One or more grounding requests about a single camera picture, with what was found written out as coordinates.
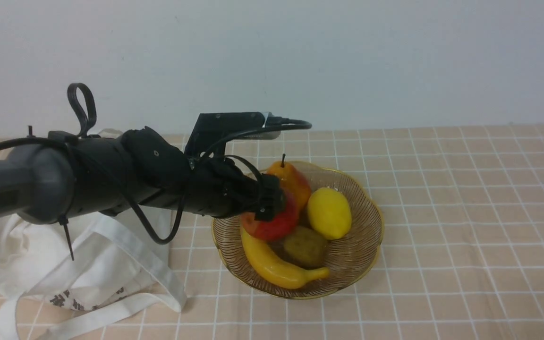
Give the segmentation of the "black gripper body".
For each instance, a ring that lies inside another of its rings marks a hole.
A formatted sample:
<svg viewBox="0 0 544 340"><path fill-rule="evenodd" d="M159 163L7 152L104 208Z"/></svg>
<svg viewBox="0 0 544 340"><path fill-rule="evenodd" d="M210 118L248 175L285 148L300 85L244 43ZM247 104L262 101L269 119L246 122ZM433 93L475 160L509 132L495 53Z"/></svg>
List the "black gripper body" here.
<svg viewBox="0 0 544 340"><path fill-rule="evenodd" d="M263 195L256 178L237 166L245 159L207 158L198 162L188 179L188 211L214 217L233 217L251 212Z"/></svg>

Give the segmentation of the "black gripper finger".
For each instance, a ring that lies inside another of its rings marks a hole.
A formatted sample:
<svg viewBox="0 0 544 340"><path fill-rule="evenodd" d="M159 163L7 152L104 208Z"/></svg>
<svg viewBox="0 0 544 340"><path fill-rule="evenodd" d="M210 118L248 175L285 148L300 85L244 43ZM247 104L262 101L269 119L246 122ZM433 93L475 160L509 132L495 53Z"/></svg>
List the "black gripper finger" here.
<svg viewBox="0 0 544 340"><path fill-rule="evenodd" d="M272 221L286 206L280 179L274 175L262 174L257 181L259 187L255 201L255 221Z"/></svg>

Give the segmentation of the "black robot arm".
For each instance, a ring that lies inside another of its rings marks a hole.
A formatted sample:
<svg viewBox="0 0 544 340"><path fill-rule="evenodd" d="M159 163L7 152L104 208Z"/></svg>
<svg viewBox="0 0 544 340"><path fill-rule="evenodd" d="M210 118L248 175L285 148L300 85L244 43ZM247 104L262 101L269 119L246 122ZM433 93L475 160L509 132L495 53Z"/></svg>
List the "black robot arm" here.
<svg viewBox="0 0 544 340"><path fill-rule="evenodd" d="M52 131L0 143L0 217L35 224L139 206L228 218L256 213L265 221L287 198L274 176L243 174L229 157L197 161L153 129L117 138L77 138Z"/></svg>

